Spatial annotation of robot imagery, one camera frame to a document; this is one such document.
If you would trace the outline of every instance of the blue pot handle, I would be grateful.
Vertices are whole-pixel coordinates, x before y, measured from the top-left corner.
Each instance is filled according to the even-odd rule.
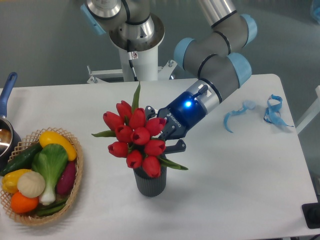
[[[7,116],[7,104],[8,99],[11,94],[12,89],[16,83],[18,74],[16,72],[11,72],[8,76],[8,79],[5,82],[3,90],[0,95],[0,116]]]

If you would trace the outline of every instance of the floor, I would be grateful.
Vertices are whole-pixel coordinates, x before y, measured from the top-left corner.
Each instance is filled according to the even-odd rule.
[[[0,0],[0,87],[10,72],[16,87],[84,84],[92,71],[120,69],[107,34],[95,35],[83,18],[83,0]],[[239,13],[258,25],[256,39],[240,53],[253,74],[281,78],[294,122],[316,100],[320,85],[320,24],[310,16],[311,0],[233,0]],[[150,0],[165,37],[159,65],[173,58],[186,37],[203,39],[211,29],[195,0]],[[180,68],[176,78],[192,76]],[[320,114],[299,134],[312,177],[320,177]]]

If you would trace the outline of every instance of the red tulip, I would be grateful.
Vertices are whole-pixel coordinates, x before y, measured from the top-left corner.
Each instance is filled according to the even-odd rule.
[[[126,157],[128,168],[136,169],[142,165],[142,154],[138,150],[133,150]]]
[[[143,108],[137,108],[134,110],[130,121],[129,121],[129,126],[132,129],[137,129],[140,127],[144,127],[146,124],[146,115],[145,115],[145,110]]]
[[[115,105],[120,117],[125,120],[125,116],[128,117],[128,119],[132,116],[132,108],[126,101],[121,101],[121,103],[117,103]]]
[[[166,143],[162,140],[150,140],[144,146],[144,152],[148,156],[158,156],[166,149]]]
[[[150,132],[145,127],[139,127],[131,134],[131,140],[134,144],[145,145],[150,140]]]
[[[155,156],[148,156],[142,162],[142,168],[151,178],[158,178],[161,175],[161,165]]]
[[[120,116],[110,111],[103,114],[103,120],[111,131],[114,131],[119,125],[125,124],[125,121]]]
[[[166,123],[164,118],[156,117],[147,121],[145,128],[149,130],[151,136],[156,136],[164,129]]]
[[[116,139],[119,140],[119,142],[124,142],[124,143],[131,143],[131,134],[132,134],[133,130],[131,129],[131,127],[126,126],[126,125],[119,125],[116,129],[115,129],[115,136]]]
[[[115,141],[108,146],[109,153],[117,158],[125,158],[128,155],[128,145],[125,142]]]

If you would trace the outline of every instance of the orange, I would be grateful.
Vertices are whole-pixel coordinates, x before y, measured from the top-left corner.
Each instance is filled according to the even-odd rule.
[[[28,198],[18,191],[11,198],[11,209],[16,214],[24,214],[35,209],[38,203],[39,197]]]

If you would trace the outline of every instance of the yellow bell pepper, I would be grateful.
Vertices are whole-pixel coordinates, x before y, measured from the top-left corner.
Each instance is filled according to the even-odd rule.
[[[16,171],[12,171],[7,173],[6,175],[4,175],[4,177],[2,178],[2,189],[5,192],[8,192],[10,194],[15,194],[16,192],[18,192],[18,188],[17,188],[17,184],[18,184],[18,180],[19,178],[27,173],[27,172],[31,172],[30,169],[19,169]]]
[[[55,131],[45,131],[39,137],[39,143],[42,148],[49,144],[59,144],[66,150],[68,160],[73,161],[77,158],[75,147],[62,135]]]

